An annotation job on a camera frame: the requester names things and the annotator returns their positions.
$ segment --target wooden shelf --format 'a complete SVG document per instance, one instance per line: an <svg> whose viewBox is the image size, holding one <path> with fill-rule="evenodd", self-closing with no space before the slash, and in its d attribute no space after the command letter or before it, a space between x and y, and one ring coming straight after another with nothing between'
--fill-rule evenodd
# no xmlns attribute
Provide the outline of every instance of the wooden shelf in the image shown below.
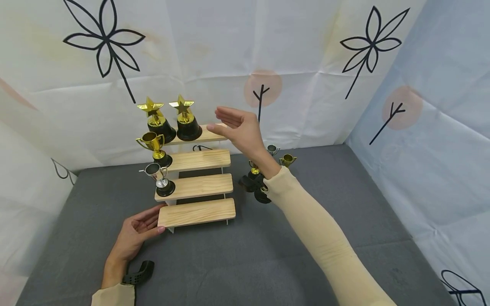
<svg viewBox="0 0 490 306"><path fill-rule="evenodd" d="M235 201L231 198L165 206L160 209L158 226L178 227L233 219Z"/></svg>
<svg viewBox="0 0 490 306"><path fill-rule="evenodd" d="M208 131L208 129L206 128L206 125L207 124L200 126L202 128L202 135L198 139L193 140L193 141L183 141L183 140L179 139L179 137L175 136L175 138L171 142L166 143L165 146L166 145L175 145L175 144L199 143L199 142L226 140L225 137L220 136L220 135L216 135L215 133L211 133L210 131Z"/></svg>
<svg viewBox="0 0 490 306"><path fill-rule="evenodd" d="M233 191L233 180L230 173L176 179L173 182L175 191L167 197L161 197L155 192L155 201L195 198Z"/></svg>
<svg viewBox="0 0 490 306"><path fill-rule="evenodd" d="M189 153L171 154L172 164L169 172L192 171L212 168L230 167L230 151L228 150L206 150Z"/></svg>

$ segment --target silver cup trophy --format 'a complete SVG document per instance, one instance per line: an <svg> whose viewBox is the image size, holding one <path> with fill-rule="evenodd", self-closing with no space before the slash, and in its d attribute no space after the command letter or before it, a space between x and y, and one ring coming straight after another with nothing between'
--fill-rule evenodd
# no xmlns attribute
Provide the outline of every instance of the silver cup trophy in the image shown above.
<svg viewBox="0 0 490 306"><path fill-rule="evenodd" d="M156 181L156 193L159 196L166 197L175 191L175 183L166 178L169 172L167 167L161 167L157 163L151 163L144 170L140 170L140 172L146 173L147 176Z"/></svg>

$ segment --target gold star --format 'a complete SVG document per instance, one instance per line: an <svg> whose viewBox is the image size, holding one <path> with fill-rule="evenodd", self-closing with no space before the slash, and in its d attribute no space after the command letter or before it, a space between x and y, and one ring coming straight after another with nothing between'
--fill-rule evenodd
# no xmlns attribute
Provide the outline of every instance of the gold star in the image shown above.
<svg viewBox="0 0 490 306"><path fill-rule="evenodd" d="M160 107L163 103L153 103L153 101L147 96L146 104L137 105L139 109L144 110L147 113L147 117L150 116L151 112L154 112L157 116L163 117L162 112L160 112Z"/></svg>
<svg viewBox="0 0 490 306"><path fill-rule="evenodd" d="M178 110L178 114L185 113L188 114L189 110L188 108L194 104L194 101L186 101L182 97L182 95L179 94L179 99L175 102L169 103L172 107L176 108Z"/></svg>

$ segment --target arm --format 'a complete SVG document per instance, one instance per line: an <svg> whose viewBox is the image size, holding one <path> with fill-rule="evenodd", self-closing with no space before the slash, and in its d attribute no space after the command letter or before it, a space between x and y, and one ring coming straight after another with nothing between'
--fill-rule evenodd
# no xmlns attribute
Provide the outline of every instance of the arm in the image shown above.
<svg viewBox="0 0 490 306"><path fill-rule="evenodd" d="M105 262L101 289L92 296L92 306L134 306L134 286L121 282L127 264L138 254L143 242L165 230L164 227L156 227L158 213L164 205L157 205L123 222Z"/></svg>
<svg viewBox="0 0 490 306"><path fill-rule="evenodd" d="M219 107L216 117L231 129L211 125L208 130L230 139L258 165L266 178L269 199L282 210L325 273L339 304L394 305L363 266L333 217L265 150L255 114Z"/></svg>

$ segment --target black trophy base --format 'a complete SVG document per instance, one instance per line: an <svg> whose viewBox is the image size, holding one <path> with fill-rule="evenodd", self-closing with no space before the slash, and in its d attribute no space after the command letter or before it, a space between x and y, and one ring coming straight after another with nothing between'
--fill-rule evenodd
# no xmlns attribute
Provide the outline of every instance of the black trophy base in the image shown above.
<svg viewBox="0 0 490 306"><path fill-rule="evenodd" d="M159 139L158 141L160 142L160 144L171 142L177 135L177 132L173 127L170 126L168 120L165 120L165 123L162 126L151 126L148 124L148 130L150 132L155 132L157 135L163 134L165 142L163 142L163 139Z"/></svg>
<svg viewBox="0 0 490 306"><path fill-rule="evenodd" d="M255 199L257 201L259 201L260 203L267 204L267 203L271 202L270 199L267 198L267 195L265 193L263 193L260 189L254 191L253 195L255 196Z"/></svg>
<svg viewBox="0 0 490 306"><path fill-rule="evenodd" d="M169 180L169 183L165 187L157 187L156 194L162 197L171 195L175 191L175 183Z"/></svg>
<svg viewBox="0 0 490 306"><path fill-rule="evenodd" d="M196 118L191 123L183 124L177 121L177 137L183 141L193 141L201 137L202 128L197 123Z"/></svg>
<svg viewBox="0 0 490 306"><path fill-rule="evenodd" d="M159 160L153 159L153 161L159 164L161 167L168 167L172 164L173 159L172 156L170 156L169 154L165 154L163 158L160 158Z"/></svg>

